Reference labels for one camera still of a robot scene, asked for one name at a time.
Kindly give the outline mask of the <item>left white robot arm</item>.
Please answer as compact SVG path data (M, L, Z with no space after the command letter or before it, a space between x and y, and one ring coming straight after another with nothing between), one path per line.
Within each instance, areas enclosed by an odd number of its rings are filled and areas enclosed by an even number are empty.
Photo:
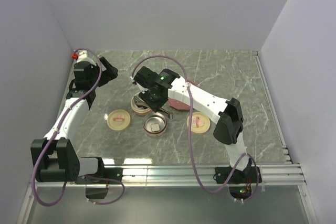
M106 177L102 158L78 157L71 141L91 109L96 87L115 79L118 70L105 57L99 63L78 57L73 73L59 118L44 138L33 140L30 146L33 180L38 182L75 182L87 175L92 182L100 183Z

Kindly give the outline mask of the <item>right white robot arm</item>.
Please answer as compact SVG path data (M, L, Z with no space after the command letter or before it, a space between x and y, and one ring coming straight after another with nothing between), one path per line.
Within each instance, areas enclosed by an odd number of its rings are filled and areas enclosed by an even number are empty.
M213 136L224 144L229 157L230 166L216 170L221 175L217 177L223 183L226 176L230 177L230 184L260 183L262 181L260 169L253 164L248 156L243 140L243 113L240 102L232 98L212 95L199 87L188 84L178 73L163 69L156 73L143 66L133 71L131 79L140 89L140 98L154 112L157 112L168 99L185 103L204 115L216 126Z

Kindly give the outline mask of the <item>sushi roll red centre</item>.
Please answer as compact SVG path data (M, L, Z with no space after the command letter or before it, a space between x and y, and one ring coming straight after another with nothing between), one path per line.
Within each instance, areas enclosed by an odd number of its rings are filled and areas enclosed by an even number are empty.
M158 123L153 123L150 125L151 132L159 132L160 125Z

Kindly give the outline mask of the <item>metal tongs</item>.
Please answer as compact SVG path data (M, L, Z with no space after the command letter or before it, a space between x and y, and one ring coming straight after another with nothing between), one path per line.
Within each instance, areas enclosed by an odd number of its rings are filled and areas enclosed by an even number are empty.
M150 108L149 105L146 104L138 95L135 95L133 97L133 100L134 100L135 105L137 106L144 107L144 108ZM161 109L158 109L157 112L164 114L167 118L171 120L173 119L173 113L167 111L166 109L161 108Z

